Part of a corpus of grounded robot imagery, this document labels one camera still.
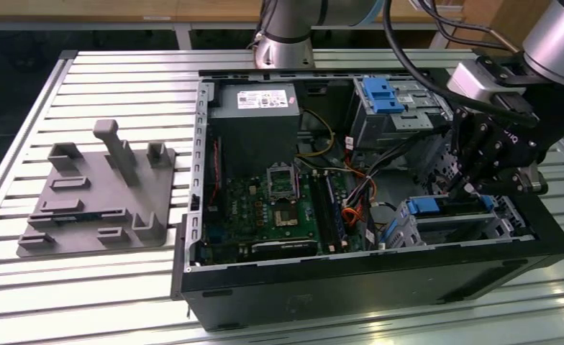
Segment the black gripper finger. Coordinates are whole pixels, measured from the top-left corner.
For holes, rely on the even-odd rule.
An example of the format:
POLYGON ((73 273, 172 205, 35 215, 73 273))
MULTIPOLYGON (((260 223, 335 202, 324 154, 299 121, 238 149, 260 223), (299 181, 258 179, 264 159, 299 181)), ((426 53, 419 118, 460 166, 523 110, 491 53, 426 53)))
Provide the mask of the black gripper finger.
POLYGON ((548 183, 536 165, 503 169, 492 178, 479 179, 475 190, 490 196, 543 195, 548 192, 548 183))
POLYGON ((454 199, 464 199, 474 192, 488 191, 494 183, 495 123, 484 114, 458 108, 454 112, 451 152, 456 158, 454 179, 447 193, 454 199))

